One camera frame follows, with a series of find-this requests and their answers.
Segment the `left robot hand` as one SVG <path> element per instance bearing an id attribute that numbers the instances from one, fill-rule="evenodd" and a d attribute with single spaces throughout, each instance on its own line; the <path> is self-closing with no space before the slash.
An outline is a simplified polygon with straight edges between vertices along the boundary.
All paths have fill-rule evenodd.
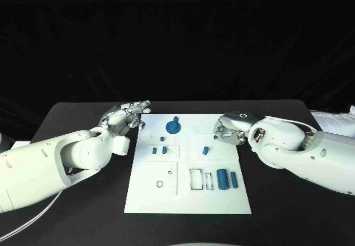
<path id="1" fill-rule="evenodd" d="M 113 136 L 125 136 L 129 129 L 144 129 L 141 114 L 151 112 L 148 100 L 113 106 L 100 116 L 97 127 L 105 128 Z"/>

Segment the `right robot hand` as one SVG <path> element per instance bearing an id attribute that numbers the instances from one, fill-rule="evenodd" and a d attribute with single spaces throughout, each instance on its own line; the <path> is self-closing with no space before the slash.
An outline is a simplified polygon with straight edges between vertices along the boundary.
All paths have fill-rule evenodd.
<path id="1" fill-rule="evenodd" d="M 249 112 L 226 112 L 216 120 L 213 126 L 213 139 L 230 145 L 245 143 L 249 129 L 258 122 L 256 116 Z"/>

